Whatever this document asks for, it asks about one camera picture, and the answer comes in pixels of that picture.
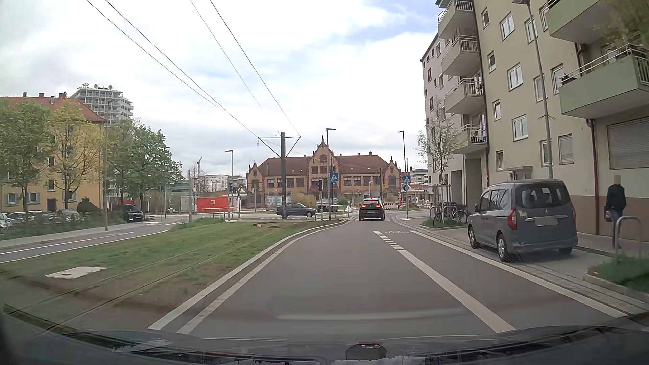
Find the car tail light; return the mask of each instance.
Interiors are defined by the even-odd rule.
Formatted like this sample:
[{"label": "car tail light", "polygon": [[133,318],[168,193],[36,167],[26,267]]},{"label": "car tail light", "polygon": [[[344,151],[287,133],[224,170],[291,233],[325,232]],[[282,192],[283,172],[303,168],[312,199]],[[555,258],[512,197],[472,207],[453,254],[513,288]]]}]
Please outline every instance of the car tail light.
[{"label": "car tail light", "polygon": [[512,231],[516,231],[517,225],[516,225],[515,209],[512,209],[511,212],[509,212],[509,216],[507,217],[507,224],[509,225],[509,228],[511,228]]}]

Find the car wheel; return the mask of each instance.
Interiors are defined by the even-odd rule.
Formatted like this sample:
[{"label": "car wheel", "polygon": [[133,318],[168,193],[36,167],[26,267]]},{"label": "car wheel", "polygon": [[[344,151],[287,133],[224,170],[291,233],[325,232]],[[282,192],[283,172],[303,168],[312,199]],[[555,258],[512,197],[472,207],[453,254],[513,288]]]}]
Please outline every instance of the car wheel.
[{"label": "car wheel", "polygon": [[496,248],[498,249],[498,258],[500,259],[500,261],[510,261],[511,255],[509,254],[509,251],[507,251],[507,242],[505,241],[505,238],[502,236],[502,234],[499,234],[498,238],[496,239]]},{"label": "car wheel", "polygon": [[473,231],[473,227],[469,227],[469,243],[471,248],[480,248],[480,243],[476,241],[476,233]]}]

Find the curb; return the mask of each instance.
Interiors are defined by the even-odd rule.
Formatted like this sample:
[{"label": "curb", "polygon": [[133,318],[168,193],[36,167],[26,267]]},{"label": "curb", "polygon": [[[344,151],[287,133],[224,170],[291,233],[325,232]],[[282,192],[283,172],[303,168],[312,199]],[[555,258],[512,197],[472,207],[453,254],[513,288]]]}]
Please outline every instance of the curb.
[{"label": "curb", "polygon": [[588,283],[599,285],[603,288],[607,288],[608,290],[612,290],[614,292],[624,294],[625,296],[632,297],[634,299],[637,299],[639,301],[643,301],[645,303],[649,303],[649,294],[644,293],[644,292],[639,292],[637,290],[627,288],[626,286],[619,285],[612,283],[608,280],[601,279],[596,276],[592,276],[588,273],[585,274],[583,277],[583,280],[587,281]]}]

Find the street lamp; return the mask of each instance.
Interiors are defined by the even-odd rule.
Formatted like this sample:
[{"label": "street lamp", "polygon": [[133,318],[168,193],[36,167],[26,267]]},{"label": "street lamp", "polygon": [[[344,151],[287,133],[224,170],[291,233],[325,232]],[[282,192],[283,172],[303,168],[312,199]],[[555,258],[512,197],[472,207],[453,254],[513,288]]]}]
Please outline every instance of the street lamp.
[{"label": "street lamp", "polygon": [[[406,159],[406,133],[405,133],[405,131],[399,131],[397,133],[401,133],[401,135],[403,136],[403,140],[404,140],[404,170],[406,170],[406,173],[407,173],[408,172],[408,160]],[[401,188],[403,189],[403,178],[401,178],[401,179],[402,179]],[[406,198],[404,199],[405,204],[406,204],[406,219],[408,219],[408,191],[405,190],[404,193],[405,193],[405,196],[406,196]]]},{"label": "street lamp", "polygon": [[234,207],[232,208],[232,214],[230,214],[230,180],[234,175],[234,150],[229,149],[226,152],[230,153],[230,177],[228,177],[228,217],[232,219],[234,218]]},{"label": "street lamp", "polygon": [[[329,147],[329,131],[335,131],[336,128],[327,128],[326,129],[326,147],[329,149],[329,173],[331,174],[332,170],[334,169],[334,158],[331,156],[331,148]],[[328,208],[327,211],[329,213],[329,220],[331,220],[331,190],[332,190],[332,184],[331,184],[331,179],[327,180],[327,196],[329,197],[328,199]]]},{"label": "street lamp", "polygon": [[536,32],[534,18],[532,17],[532,8],[530,7],[530,0],[512,0],[513,4],[527,5],[528,13],[530,14],[530,21],[532,22],[532,31],[534,32],[534,46],[536,47],[536,58],[539,63],[539,77],[541,78],[541,97],[543,98],[543,113],[545,117],[545,138],[548,141],[548,176],[553,179],[554,172],[552,171],[552,139],[550,137],[550,115],[548,114],[548,99],[545,94],[545,77],[543,76],[543,66],[541,65],[541,52],[539,51],[539,35]]}]

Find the asphalt road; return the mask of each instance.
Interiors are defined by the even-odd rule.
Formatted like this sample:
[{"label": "asphalt road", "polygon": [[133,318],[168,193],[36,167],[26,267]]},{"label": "asphalt road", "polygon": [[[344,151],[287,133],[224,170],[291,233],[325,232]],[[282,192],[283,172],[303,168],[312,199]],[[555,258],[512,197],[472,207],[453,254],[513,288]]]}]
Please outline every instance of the asphalt road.
[{"label": "asphalt road", "polygon": [[124,240],[164,232],[171,229],[175,224],[186,221],[186,216],[173,216],[165,219],[128,223],[119,227],[110,227],[108,232],[97,233],[95,229],[89,230],[92,233],[84,234],[82,231],[73,231],[65,238],[47,239],[39,242],[11,245],[11,241],[0,241],[4,247],[0,248],[0,263],[23,260],[25,258],[37,257],[69,251],[92,245],[107,244],[116,240]]},{"label": "asphalt road", "polygon": [[301,238],[191,325],[176,321],[163,330],[210,338],[470,338],[603,324],[622,316],[490,258],[416,234],[394,222],[402,213]]}]

